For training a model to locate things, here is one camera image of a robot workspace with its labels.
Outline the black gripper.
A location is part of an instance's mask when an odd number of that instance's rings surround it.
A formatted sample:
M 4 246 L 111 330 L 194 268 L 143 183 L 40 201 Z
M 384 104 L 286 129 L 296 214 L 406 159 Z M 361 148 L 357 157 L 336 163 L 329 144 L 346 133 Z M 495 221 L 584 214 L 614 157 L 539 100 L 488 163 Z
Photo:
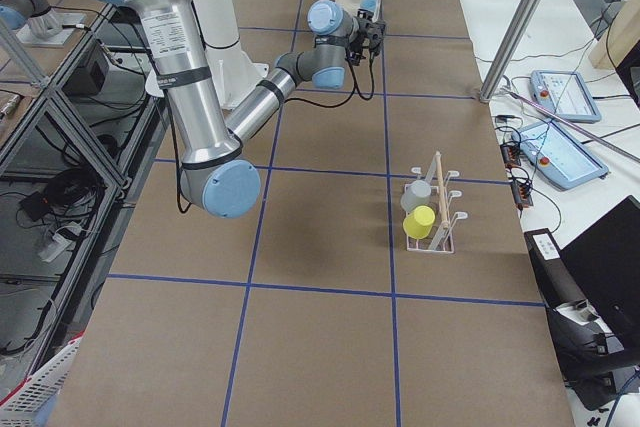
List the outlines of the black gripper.
M 367 58 L 372 63 L 381 53 L 386 23 L 382 20 L 373 21 L 373 13 L 365 9 L 359 9 L 353 20 L 354 30 L 348 43 L 348 62 L 352 66 L 358 66 L 366 58 L 364 51 L 367 51 Z

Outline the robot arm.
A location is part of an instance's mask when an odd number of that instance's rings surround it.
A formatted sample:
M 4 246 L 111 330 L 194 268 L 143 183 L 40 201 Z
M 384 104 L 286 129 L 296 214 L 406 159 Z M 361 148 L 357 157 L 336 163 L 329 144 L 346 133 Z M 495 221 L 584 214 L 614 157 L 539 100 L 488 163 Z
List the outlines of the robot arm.
M 100 0 L 136 12 L 184 144 L 177 193 L 208 213 L 236 218 L 256 202 L 261 180 L 244 144 L 302 83 L 343 85 L 345 71 L 373 59 L 385 23 L 377 3 L 350 13 L 331 0 L 308 11 L 312 49 L 280 56 L 267 75 L 243 52 L 232 0 Z
M 221 107 L 236 108 L 268 72 L 244 52 L 232 0 L 194 0 Z

